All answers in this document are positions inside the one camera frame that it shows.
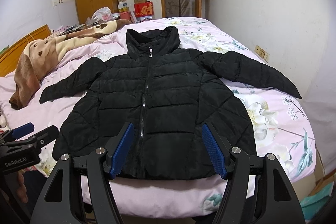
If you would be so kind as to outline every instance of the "human hand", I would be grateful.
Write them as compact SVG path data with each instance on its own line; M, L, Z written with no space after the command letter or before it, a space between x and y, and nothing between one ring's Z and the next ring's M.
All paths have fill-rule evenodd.
M28 203L28 196L27 196L27 189L25 187L25 178L23 177L22 173L17 172L17 182L19 183L19 188L16 190L16 194L19 198L20 201L23 203ZM5 200L9 202L9 197L8 195L0 189L0 192L4 196Z

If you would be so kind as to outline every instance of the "bed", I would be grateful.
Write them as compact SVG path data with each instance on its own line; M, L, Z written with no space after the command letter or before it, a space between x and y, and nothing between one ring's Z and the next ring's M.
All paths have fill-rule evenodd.
M165 18L127 25L91 45L68 52L56 69L43 79L40 90L28 106L21 110L12 109L8 102L15 92L14 73L0 78L0 108L8 126L16 128L32 122L35 126L34 133L50 125L60 128L84 93L40 105L41 92L46 86L68 77L88 58L96 56L105 61L126 53L125 34L128 28L143 32L164 29L170 25L179 29L181 48L196 48L203 52L215 51L223 54L236 51L262 62L244 45L204 19ZM294 97L272 88L257 89L225 79L222 81L247 109L254 127L258 155L264 156L270 152L276 155L292 183L311 175L316 162L315 139L299 102ZM45 176L50 174L56 164L51 157L53 145L54 142L43 148L41 162L34 167ZM82 177L81 180L83 199L90 203L87 179ZM226 181L218 175L192 181L117 178L110 182L110 186L122 214L147 218L186 218L217 211ZM254 176L250 176L247 196L252 196L253 192Z
M15 70L19 57L29 42L36 39L45 39L49 35L51 35L50 29L48 25L44 25L24 36L2 53L0 55L0 77L4 77Z

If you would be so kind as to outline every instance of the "wooden headboard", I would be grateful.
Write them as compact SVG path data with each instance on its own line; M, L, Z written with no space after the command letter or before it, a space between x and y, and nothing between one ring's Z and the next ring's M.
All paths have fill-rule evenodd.
M36 39L45 39L49 35L51 35L50 29L48 25L44 25L21 38L13 46L8 48L0 55L0 77L5 77L7 74L16 69L20 55L29 42Z

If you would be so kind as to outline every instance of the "jacket collar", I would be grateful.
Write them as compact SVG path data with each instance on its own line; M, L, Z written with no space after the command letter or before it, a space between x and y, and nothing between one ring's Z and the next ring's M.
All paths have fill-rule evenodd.
M149 57L150 48L153 56L173 52L180 45L179 31L174 26L164 30L150 30L138 33L128 29L126 33L127 54L131 58Z

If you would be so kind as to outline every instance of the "dog-print blanket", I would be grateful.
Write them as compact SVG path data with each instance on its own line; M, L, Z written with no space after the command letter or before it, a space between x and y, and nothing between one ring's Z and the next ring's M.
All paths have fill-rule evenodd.
M9 100L12 108L19 110L27 106L31 97L39 90L40 81L56 68L68 51L91 44L127 24L131 22L118 19L60 37L28 43L15 70L16 92Z

